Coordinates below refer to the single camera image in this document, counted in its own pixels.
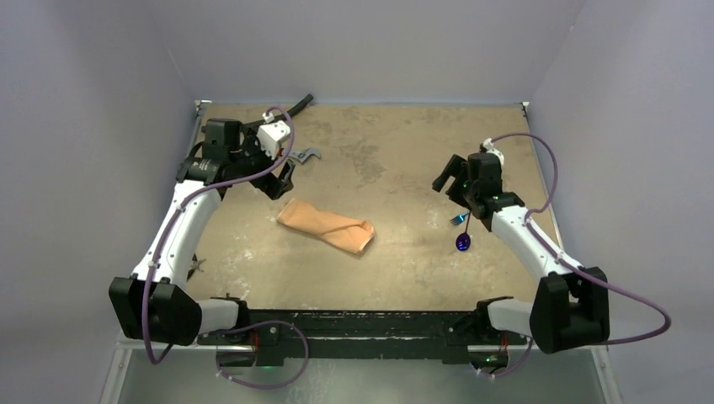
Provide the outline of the aluminium frame rail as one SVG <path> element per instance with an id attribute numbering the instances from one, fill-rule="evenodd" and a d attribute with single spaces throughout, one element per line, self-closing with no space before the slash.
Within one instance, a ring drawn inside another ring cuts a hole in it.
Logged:
<path id="1" fill-rule="evenodd" d="M 545 354 L 606 344 L 613 286 L 596 267 L 566 254 L 533 220 L 533 212 L 504 188 L 504 156 L 492 139 L 468 157 L 453 156 L 433 181 L 435 191 L 466 210 L 467 219 L 503 241 L 537 282 L 535 297 L 479 301 L 472 311 L 308 311 L 250 309 L 229 295 L 195 300 L 186 284 L 194 252 L 226 191 L 250 183 L 270 199 L 292 187 L 292 119 L 307 105 L 272 107 L 261 120 L 213 118 L 196 126 L 204 136 L 180 164 L 173 200 L 151 246 L 131 274 L 109 286 L 123 334 L 141 340 L 154 364 L 166 348 L 213 344 L 216 368 L 227 377 L 230 346 L 246 344 L 243 366 L 281 366 L 288 358 L 438 359 L 469 364 L 490 379 L 512 370 L 508 337 Z"/>

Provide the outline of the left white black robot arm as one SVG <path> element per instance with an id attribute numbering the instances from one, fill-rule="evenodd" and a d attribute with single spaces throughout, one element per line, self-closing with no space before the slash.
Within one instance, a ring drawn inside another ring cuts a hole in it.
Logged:
<path id="1" fill-rule="evenodd" d="M 210 218 L 234 184 L 250 183 L 276 200 L 292 190 L 295 169 L 287 155 L 294 131 L 281 120 L 249 126 L 209 119 L 203 141 L 179 165 L 172 202 L 146 255 L 127 277 L 116 277 L 109 298 L 127 338 L 189 345 L 218 331 L 243 343 L 251 322 L 236 298 L 194 300 L 186 284 L 195 250 Z"/>

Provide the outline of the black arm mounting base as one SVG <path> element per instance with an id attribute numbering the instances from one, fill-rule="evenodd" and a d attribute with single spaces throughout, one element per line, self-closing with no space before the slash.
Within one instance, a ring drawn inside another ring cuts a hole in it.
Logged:
<path id="1" fill-rule="evenodd" d="M 237 328 L 200 335 L 199 345 L 221 350 L 244 346 L 257 366 L 285 359 L 430 359 L 443 364 L 487 361 L 477 347 L 498 350 L 502 342 L 522 345 L 517 332 L 486 325 L 471 311 L 373 311 L 257 309 L 241 305 Z"/>

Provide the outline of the black handled pliers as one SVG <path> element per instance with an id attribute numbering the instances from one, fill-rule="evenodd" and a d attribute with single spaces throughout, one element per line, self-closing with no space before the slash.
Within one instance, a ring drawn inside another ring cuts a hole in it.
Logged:
<path id="1" fill-rule="evenodd" d="M 202 264 L 205 262 L 205 259 L 200 259 L 197 257 L 196 254 L 193 255 L 190 266 L 189 266 L 189 271 L 187 273 L 187 280 L 190 280 L 196 272 L 202 272 Z"/>

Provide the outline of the purple metallic spoon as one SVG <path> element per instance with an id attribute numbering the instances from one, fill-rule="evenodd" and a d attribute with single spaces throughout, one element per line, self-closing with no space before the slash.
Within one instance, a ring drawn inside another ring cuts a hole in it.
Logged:
<path id="1" fill-rule="evenodd" d="M 471 219 L 471 213 L 465 223 L 461 224 L 463 226 L 461 233 L 456 237 L 455 245 L 456 249 L 460 252 L 467 251 L 472 243 L 471 237 L 468 232 L 469 224 Z"/>

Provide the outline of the red handled adjustable wrench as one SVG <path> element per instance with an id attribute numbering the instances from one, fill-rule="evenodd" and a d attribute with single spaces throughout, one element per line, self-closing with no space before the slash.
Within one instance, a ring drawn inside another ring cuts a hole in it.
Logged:
<path id="1" fill-rule="evenodd" d="M 322 153 L 317 148 L 308 147 L 303 150 L 292 150 L 289 154 L 290 159 L 299 162 L 300 164 L 304 164 L 311 157 L 321 159 Z"/>

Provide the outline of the peach cloth napkin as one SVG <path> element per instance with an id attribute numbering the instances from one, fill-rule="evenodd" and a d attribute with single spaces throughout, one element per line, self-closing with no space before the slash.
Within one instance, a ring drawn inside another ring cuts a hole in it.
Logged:
<path id="1" fill-rule="evenodd" d="M 376 235 L 376 230 L 369 221 L 319 210 L 300 199 L 290 200 L 276 220 L 283 226 L 317 237 L 354 255 L 361 255 Z"/>

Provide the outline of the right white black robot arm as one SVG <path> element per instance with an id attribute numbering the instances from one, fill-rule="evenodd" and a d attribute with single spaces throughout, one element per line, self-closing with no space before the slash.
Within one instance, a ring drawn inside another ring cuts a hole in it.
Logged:
<path id="1" fill-rule="evenodd" d="M 477 303 L 472 330 L 491 343 L 504 332 L 531 338 L 546 354 L 605 343 L 610 337 L 607 277 L 572 259 L 528 216 L 525 202 L 503 189 L 502 164 L 492 153 L 454 155 L 433 181 L 436 192 L 467 208 L 500 239 L 537 281 L 531 302 L 504 296 Z"/>

